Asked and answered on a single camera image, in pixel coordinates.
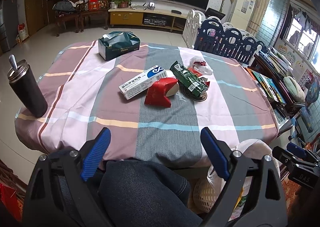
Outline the dark denim trouser leg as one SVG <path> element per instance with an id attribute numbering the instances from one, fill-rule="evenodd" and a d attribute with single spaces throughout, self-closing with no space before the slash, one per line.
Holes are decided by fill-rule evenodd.
<path id="1" fill-rule="evenodd" d="M 99 186 L 101 209 L 113 226 L 199 226 L 188 209 L 189 182 L 146 161 L 108 161 Z"/>

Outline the potted green plant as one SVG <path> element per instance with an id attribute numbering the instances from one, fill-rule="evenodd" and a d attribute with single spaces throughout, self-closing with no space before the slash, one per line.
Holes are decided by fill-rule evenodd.
<path id="1" fill-rule="evenodd" d="M 111 0 L 111 3 L 120 9 L 128 8 L 132 0 Z"/>

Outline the white lined trash basket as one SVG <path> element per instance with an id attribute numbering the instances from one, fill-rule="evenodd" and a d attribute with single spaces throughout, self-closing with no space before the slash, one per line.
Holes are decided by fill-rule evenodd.
<path id="1" fill-rule="evenodd" d="M 231 148 L 232 151 L 239 151 L 244 156 L 252 159 L 262 159 L 265 155 L 272 156 L 272 149 L 258 139 L 248 139 L 240 142 L 237 146 Z M 236 206 L 231 214 L 230 220 L 240 216 L 246 202 L 252 177 L 245 178 L 245 182 L 240 191 Z M 220 178 L 210 166 L 207 176 L 201 178 L 195 184 L 193 189 L 193 202 L 198 211 L 208 213 L 223 190 L 226 181 Z"/>

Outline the yellow wooden TV cabinet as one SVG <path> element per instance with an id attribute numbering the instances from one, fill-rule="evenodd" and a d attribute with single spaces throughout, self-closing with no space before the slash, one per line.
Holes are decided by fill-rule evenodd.
<path id="1" fill-rule="evenodd" d="M 110 25 L 116 26 L 143 26 L 166 29 L 170 32 L 183 32 L 187 15 L 173 13 L 167 10 L 149 9 L 109 9 Z"/>

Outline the red gift box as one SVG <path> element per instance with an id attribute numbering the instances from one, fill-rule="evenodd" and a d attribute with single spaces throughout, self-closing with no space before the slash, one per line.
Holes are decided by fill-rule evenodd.
<path id="1" fill-rule="evenodd" d="M 108 7 L 107 0 L 89 0 L 88 9 L 90 11 L 105 10 Z"/>

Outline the white medicine box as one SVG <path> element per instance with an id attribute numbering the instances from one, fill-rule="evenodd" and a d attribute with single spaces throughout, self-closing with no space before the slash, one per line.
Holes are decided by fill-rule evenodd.
<path id="1" fill-rule="evenodd" d="M 119 90 L 123 96 L 129 100 L 147 90 L 153 83 L 159 81 L 161 78 L 167 78 L 167 73 L 165 69 L 159 65 L 155 65 L 121 84 Z"/>

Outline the white air conditioner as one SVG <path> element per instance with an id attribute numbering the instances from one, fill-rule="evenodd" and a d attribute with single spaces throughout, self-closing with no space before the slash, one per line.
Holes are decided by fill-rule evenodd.
<path id="1" fill-rule="evenodd" d="M 238 30 L 246 30 L 251 19 L 256 0 L 235 0 L 228 21 Z"/>

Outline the white plastic bag red scrap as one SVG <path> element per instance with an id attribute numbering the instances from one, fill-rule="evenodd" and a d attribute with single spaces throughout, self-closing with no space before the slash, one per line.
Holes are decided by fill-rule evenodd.
<path id="1" fill-rule="evenodd" d="M 206 63 L 206 61 L 202 57 L 193 57 L 190 60 L 189 68 L 191 68 L 192 71 L 198 72 L 202 75 L 212 75 L 213 70 L 210 68 L 210 66 Z"/>

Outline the green beige cushion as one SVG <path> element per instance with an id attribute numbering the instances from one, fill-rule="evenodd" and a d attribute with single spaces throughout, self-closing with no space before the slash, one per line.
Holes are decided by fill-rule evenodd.
<path id="1" fill-rule="evenodd" d="M 297 81 L 293 77 L 291 76 L 284 77 L 283 83 L 296 102 L 300 102 L 300 103 L 305 102 L 304 91 L 302 90 L 301 86 L 297 83 Z"/>

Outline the green tissue pack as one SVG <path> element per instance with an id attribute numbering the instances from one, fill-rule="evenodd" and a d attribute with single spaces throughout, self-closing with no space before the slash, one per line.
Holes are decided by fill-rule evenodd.
<path id="1" fill-rule="evenodd" d="M 99 55 L 105 61 L 139 50 L 139 48 L 140 39 L 132 32 L 113 31 L 98 39 Z"/>

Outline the black steel ashtray tumbler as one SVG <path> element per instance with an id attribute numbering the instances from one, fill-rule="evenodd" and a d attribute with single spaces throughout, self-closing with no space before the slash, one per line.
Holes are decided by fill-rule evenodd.
<path id="1" fill-rule="evenodd" d="M 31 66 L 25 59 L 17 62 L 13 54 L 9 56 L 10 70 L 7 73 L 9 85 L 34 117 L 42 117 L 48 108 L 48 103 L 41 92 Z"/>

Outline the red snack wrapper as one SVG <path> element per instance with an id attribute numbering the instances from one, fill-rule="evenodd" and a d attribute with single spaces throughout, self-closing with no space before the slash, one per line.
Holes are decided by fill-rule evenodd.
<path id="1" fill-rule="evenodd" d="M 145 105 L 154 105 L 157 107 L 170 108 L 170 97 L 174 96 L 179 90 L 178 80 L 176 78 L 167 77 L 156 81 L 148 89 Z"/>

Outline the dark wooden side table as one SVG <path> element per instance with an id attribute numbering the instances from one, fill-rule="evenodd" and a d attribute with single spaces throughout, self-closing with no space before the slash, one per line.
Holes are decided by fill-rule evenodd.
<path id="1" fill-rule="evenodd" d="M 287 87 L 283 82 L 283 78 L 276 72 L 272 66 L 264 59 L 263 54 L 257 55 L 256 53 L 253 55 L 253 61 L 249 65 L 251 70 L 258 72 L 261 75 L 264 75 L 270 79 L 274 86 L 277 89 L 277 95 L 282 97 L 284 103 L 282 103 L 283 109 L 285 109 L 285 114 L 290 118 L 294 118 L 297 116 L 298 112 L 304 107 L 303 102 L 296 101 L 293 96 L 289 93 Z"/>

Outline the navy white baby fence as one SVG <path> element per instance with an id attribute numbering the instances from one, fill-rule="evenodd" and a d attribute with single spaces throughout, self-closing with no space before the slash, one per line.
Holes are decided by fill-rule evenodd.
<path id="1" fill-rule="evenodd" d="M 205 17 L 201 11 L 187 14 L 182 37 L 188 48 L 232 58 L 249 64 L 254 55 L 266 53 L 266 45 L 249 32 L 237 29 L 232 23 L 221 23 L 216 16 Z"/>

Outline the green snack packet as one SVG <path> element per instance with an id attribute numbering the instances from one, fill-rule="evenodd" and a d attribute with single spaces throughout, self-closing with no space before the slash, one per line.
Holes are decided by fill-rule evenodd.
<path id="1" fill-rule="evenodd" d="M 170 70 L 178 81 L 187 89 L 193 96 L 202 97 L 208 90 L 206 85 L 202 85 L 196 81 L 197 77 L 192 74 L 185 66 L 178 61 L 174 62 Z"/>

